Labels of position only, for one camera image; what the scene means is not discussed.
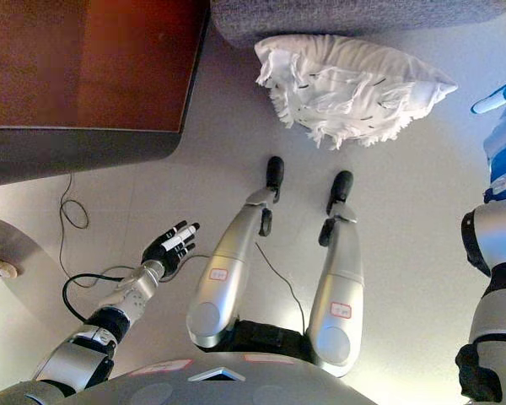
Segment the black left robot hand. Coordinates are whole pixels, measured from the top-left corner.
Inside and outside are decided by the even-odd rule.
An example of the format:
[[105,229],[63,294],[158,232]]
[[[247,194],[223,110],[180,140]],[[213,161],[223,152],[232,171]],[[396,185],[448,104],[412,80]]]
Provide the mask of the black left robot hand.
[[159,262],[164,271],[160,283],[170,280],[178,270],[181,260],[195,248],[195,233],[200,229],[199,223],[188,224],[181,221],[161,236],[156,238],[143,252],[141,263]]

